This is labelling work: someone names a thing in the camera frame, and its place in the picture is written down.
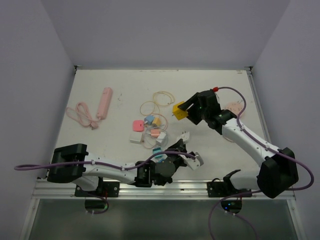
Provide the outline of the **white large charger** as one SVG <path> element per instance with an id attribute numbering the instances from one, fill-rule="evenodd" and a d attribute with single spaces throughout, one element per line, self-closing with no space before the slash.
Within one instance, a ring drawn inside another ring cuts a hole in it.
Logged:
<path id="1" fill-rule="evenodd" d="M 167 134 L 164 131 L 162 131 L 159 137 L 156 138 L 155 143 L 157 146 L 163 146 L 164 143 L 166 142 L 166 139 L 167 139 Z"/>

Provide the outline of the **teal plug adapter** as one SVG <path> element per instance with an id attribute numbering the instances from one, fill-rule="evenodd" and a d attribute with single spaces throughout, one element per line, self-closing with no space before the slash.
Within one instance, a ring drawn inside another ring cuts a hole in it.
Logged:
<path id="1" fill-rule="evenodd" d="M 160 147 L 155 147 L 155 148 L 152 149 L 152 153 L 153 154 L 157 154 L 157 153 L 160 153 L 160 152 L 162 152 L 162 149 Z M 158 154 L 154 158 L 155 159 L 161 159 L 162 157 L 163 157 L 162 154 Z"/>

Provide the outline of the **yellow cube socket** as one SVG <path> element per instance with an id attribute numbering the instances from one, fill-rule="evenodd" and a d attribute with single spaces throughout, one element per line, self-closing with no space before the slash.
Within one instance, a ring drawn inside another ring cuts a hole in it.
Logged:
<path id="1" fill-rule="evenodd" d="M 172 115 L 175 116 L 178 121 L 188 117 L 187 111 L 181 110 L 180 108 L 178 108 L 178 106 L 183 103 L 184 101 L 181 101 L 172 107 Z"/>

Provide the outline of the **orange small charger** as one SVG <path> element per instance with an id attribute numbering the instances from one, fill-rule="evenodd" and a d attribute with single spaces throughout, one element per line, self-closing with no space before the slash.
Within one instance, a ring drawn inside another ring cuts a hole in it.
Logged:
<path id="1" fill-rule="evenodd" d="M 161 130 L 158 128 L 153 128 L 150 130 L 150 136 L 152 138 L 158 138 L 160 134 L 161 134 Z"/>

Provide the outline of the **round pink power socket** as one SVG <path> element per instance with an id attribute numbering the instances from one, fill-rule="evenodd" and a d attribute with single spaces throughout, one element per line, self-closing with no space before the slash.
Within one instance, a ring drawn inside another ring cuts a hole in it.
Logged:
<path id="1" fill-rule="evenodd" d="M 236 116 L 244 109 L 244 105 L 242 102 L 233 101 L 229 102 L 225 105 L 225 109 L 231 111 Z"/>

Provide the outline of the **orange yellow charger plug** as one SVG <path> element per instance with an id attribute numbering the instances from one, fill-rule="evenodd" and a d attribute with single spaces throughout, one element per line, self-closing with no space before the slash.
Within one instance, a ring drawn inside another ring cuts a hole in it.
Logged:
<path id="1" fill-rule="evenodd" d="M 153 119 L 153 121 L 152 121 L 152 125 L 153 125 L 154 127 L 159 127 L 161 124 L 162 124 L 162 122 L 161 122 L 161 120 L 160 120 L 159 117 L 155 117 L 155 118 Z"/>

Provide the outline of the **light blue charger plug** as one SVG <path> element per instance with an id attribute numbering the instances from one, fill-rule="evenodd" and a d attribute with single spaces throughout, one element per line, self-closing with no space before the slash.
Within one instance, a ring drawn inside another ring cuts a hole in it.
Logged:
<path id="1" fill-rule="evenodd" d="M 155 120 L 155 117 L 154 117 L 153 115 L 147 115 L 147 116 L 144 118 L 144 123 L 145 123 L 147 126 L 152 126 L 154 120 Z"/>

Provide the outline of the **white plug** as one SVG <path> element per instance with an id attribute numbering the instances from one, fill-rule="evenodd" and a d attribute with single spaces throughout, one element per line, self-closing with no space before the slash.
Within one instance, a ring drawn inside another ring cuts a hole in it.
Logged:
<path id="1" fill-rule="evenodd" d="M 184 131 L 181 135 L 176 137 L 176 141 L 182 140 L 185 144 L 190 140 L 190 132 Z"/>
<path id="2" fill-rule="evenodd" d="M 132 132 L 129 137 L 129 142 L 133 144 L 140 145 L 142 143 L 143 133 L 142 132 Z"/>

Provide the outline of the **pink plug adapter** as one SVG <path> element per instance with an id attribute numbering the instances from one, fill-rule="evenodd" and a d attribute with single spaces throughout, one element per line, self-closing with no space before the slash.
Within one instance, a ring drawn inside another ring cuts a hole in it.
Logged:
<path id="1" fill-rule="evenodd" d="M 132 130 L 134 132 L 143 132 L 145 129 L 145 122 L 143 120 L 134 120 L 132 123 Z"/>

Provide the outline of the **pink rectangular power strip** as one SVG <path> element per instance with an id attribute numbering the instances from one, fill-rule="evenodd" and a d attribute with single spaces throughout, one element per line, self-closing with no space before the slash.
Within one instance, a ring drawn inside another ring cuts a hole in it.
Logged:
<path id="1" fill-rule="evenodd" d="M 104 120 L 107 117 L 111 99 L 113 96 L 113 90 L 110 87 L 105 87 L 102 91 L 102 95 L 99 101 L 96 117 L 100 120 Z"/>

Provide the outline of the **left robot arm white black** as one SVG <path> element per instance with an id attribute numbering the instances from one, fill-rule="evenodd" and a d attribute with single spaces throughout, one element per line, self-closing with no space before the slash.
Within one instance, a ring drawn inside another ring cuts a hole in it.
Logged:
<path id="1" fill-rule="evenodd" d="M 136 163 L 116 163 L 89 153 L 87 145 L 78 143 L 56 148 L 48 170 L 51 183 L 74 183 L 92 196 L 103 193 L 103 179 L 116 180 L 139 188 L 170 184 L 179 167 L 194 161 L 195 155 L 187 153 L 182 140 L 163 152 L 166 158 L 154 162 L 150 157 Z"/>

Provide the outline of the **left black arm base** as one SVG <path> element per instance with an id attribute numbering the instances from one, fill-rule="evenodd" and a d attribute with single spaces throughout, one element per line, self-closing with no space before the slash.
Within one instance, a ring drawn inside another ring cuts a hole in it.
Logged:
<path id="1" fill-rule="evenodd" d="M 94 191 L 84 191 L 76 186 L 75 197 L 117 198 L 120 192 L 120 183 L 117 181 L 103 181 Z"/>

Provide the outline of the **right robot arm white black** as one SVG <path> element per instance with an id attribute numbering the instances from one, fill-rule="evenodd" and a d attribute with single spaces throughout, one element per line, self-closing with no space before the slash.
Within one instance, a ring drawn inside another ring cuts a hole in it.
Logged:
<path id="1" fill-rule="evenodd" d="M 187 118 L 198 125 L 205 121 L 208 127 L 233 141 L 257 164 L 258 170 L 236 169 L 220 182 L 212 181 L 212 187 L 220 187 L 227 196 L 235 196 L 244 190 L 258 190 L 274 199 L 299 180 L 295 155 L 289 148 L 280 149 L 264 141 L 228 109 L 221 109 L 216 92 L 218 88 L 195 93 L 186 102 L 178 103 L 172 113 L 178 120 Z"/>

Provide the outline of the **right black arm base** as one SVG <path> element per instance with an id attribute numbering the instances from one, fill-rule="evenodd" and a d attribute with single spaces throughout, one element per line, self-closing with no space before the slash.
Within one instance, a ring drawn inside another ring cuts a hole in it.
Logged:
<path id="1" fill-rule="evenodd" d="M 243 197 L 252 196 L 250 189 L 236 189 L 231 183 L 224 182 L 218 178 L 208 181 L 206 183 L 206 190 L 209 198 L 224 198 L 236 194 L 242 194 Z"/>

